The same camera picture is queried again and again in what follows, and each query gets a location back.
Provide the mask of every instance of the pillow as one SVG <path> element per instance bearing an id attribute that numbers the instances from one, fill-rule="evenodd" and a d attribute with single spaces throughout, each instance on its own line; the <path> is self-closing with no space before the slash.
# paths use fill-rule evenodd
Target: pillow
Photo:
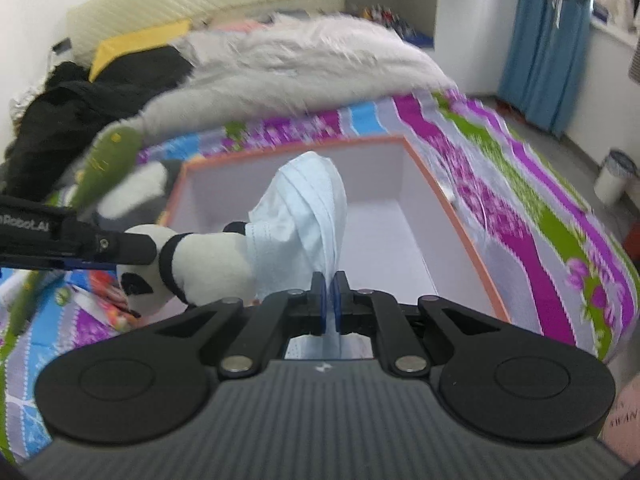
<path id="1" fill-rule="evenodd" d="M 257 20 L 247 19 L 239 22 L 228 22 L 222 24 L 210 23 L 209 30 L 220 30 L 221 32 L 251 32 L 256 28 L 266 28 L 267 26 Z"/>
<path id="2" fill-rule="evenodd" d="M 180 20 L 160 27 L 143 28 L 136 32 L 101 41 L 95 51 L 94 62 L 91 65 L 91 72 L 89 72 L 89 81 L 93 82 L 98 74 L 117 57 L 166 45 L 169 41 L 184 36 L 190 28 L 191 20 Z"/>

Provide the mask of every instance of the blue face mask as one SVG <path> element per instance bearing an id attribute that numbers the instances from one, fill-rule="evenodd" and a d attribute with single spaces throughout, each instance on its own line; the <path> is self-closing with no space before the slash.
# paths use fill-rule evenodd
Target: blue face mask
<path id="1" fill-rule="evenodd" d="M 257 297 L 263 300 L 291 288 L 307 290 L 316 271 L 330 282 L 338 270 L 346 216 L 344 184 L 331 160 L 306 152 L 281 167 L 249 213 L 245 229 Z M 332 316 L 329 311 L 323 338 L 296 338 L 289 355 L 338 357 L 340 338 Z"/>

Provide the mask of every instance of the metal screw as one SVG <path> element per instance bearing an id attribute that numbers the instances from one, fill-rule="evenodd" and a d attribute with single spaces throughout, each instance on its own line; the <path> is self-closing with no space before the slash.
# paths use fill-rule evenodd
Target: metal screw
<path id="1" fill-rule="evenodd" d="M 405 355 L 396 359 L 396 368 L 401 372 L 421 372 L 427 367 L 427 361 L 417 355 Z"/>
<path id="2" fill-rule="evenodd" d="M 230 355 L 222 359 L 221 364 L 227 372 L 238 373 L 247 371 L 254 362 L 244 355 Z"/>

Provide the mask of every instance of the gray ribbed surface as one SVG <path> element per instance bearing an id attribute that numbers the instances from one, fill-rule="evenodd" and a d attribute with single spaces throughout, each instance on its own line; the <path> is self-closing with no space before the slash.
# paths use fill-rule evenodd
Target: gray ribbed surface
<path id="1" fill-rule="evenodd" d="M 626 469 L 594 440 L 550 450 L 484 440 L 453 423 L 427 384 L 394 379 L 376 361 L 319 365 L 272 362 L 223 384 L 167 437 L 106 450 L 58 440 L 24 471 L 33 480 L 606 480 Z"/>
<path id="2" fill-rule="evenodd" d="M 636 46 L 633 59 L 631 60 L 631 66 L 629 67 L 629 77 L 631 81 L 634 81 L 640 85 L 640 41 Z"/>

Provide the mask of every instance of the colorful bedspread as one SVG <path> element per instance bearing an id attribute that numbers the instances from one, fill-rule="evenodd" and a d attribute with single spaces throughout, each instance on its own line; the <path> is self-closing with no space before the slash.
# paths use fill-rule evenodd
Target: colorful bedspread
<path id="1" fill-rule="evenodd" d="M 11 304 L 26 271 L 2 269 L 0 278 L 0 452 L 21 462 L 50 442 L 33 391 L 40 371 L 60 354 L 102 341 L 124 330 L 127 320 L 114 307 L 124 301 L 115 276 L 101 270 L 51 273 L 38 309 L 20 336 L 7 332 Z"/>
<path id="2" fill-rule="evenodd" d="M 143 150 L 139 162 L 388 134 L 406 136 L 454 191 L 512 321 L 610 358 L 638 317 L 636 270 L 576 190 L 494 110 L 457 91 L 228 124 Z"/>

